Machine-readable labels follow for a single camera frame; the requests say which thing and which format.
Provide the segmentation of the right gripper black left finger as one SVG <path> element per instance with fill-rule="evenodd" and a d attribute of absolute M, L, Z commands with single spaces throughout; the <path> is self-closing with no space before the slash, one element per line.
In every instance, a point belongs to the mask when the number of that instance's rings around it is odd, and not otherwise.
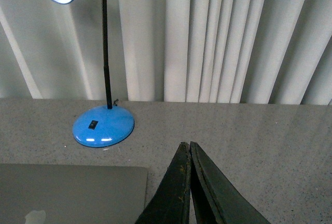
<path fill-rule="evenodd" d="M 136 223 L 189 223 L 191 154 L 181 142 L 155 195 Z"/>

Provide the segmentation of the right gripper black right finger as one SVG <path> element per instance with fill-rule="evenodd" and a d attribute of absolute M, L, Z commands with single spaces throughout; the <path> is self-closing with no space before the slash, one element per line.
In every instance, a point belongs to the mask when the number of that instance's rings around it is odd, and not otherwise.
<path fill-rule="evenodd" d="M 197 223 L 269 223 L 198 143 L 190 143 L 191 194 Z"/>

